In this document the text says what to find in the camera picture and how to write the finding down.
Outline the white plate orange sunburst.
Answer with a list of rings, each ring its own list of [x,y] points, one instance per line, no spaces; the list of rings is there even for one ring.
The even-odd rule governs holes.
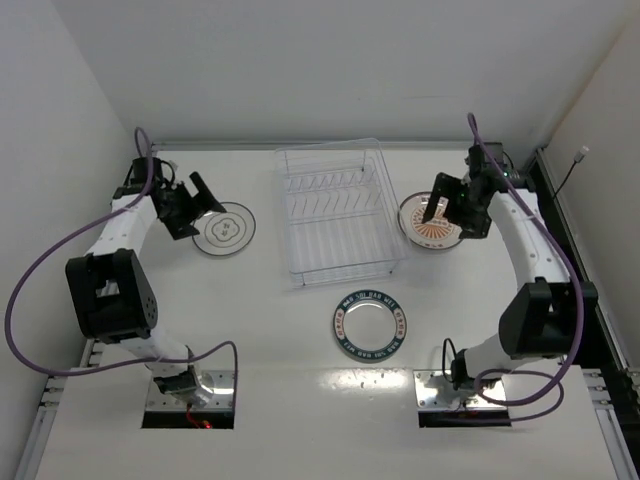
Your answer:
[[[461,229],[444,217],[446,198],[439,199],[433,218],[422,222],[429,197],[429,192],[416,192],[402,201],[397,212],[399,229],[412,244],[421,248],[444,251],[456,247],[462,242]]]

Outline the dark green rimmed plate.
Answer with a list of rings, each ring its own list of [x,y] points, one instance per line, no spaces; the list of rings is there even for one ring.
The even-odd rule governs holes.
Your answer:
[[[372,289],[354,291],[336,306],[331,328],[339,349],[361,363],[381,363],[403,345],[407,317],[392,296]]]

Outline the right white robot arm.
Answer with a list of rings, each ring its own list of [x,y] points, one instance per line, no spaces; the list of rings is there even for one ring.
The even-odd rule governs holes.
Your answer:
[[[462,178],[436,176],[423,222],[431,221],[441,200],[443,217],[460,228],[460,239],[484,239],[496,227],[506,246],[517,293],[502,313],[498,331],[461,350],[451,362],[452,386],[480,390],[484,383],[542,359],[564,363],[532,403],[557,386],[580,350],[585,323],[598,300],[596,287],[579,279],[558,241],[537,213],[531,181],[494,156],[496,145],[476,142],[468,150]]]

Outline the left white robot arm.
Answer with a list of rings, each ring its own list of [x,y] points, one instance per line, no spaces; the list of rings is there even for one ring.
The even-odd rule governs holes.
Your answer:
[[[189,176],[196,188],[191,194],[183,182],[164,175],[165,164],[156,157],[133,161],[98,240],[84,256],[69,260],[65,273],[86,338],[127,351],[151,372],[160,393],[204,407],[213,397],[213,384],[193,351],[160,326],[158,301],[139,255],[154,222],[181,240],[198,235],[195,223],[204,215],[225,209],[199,173]]]

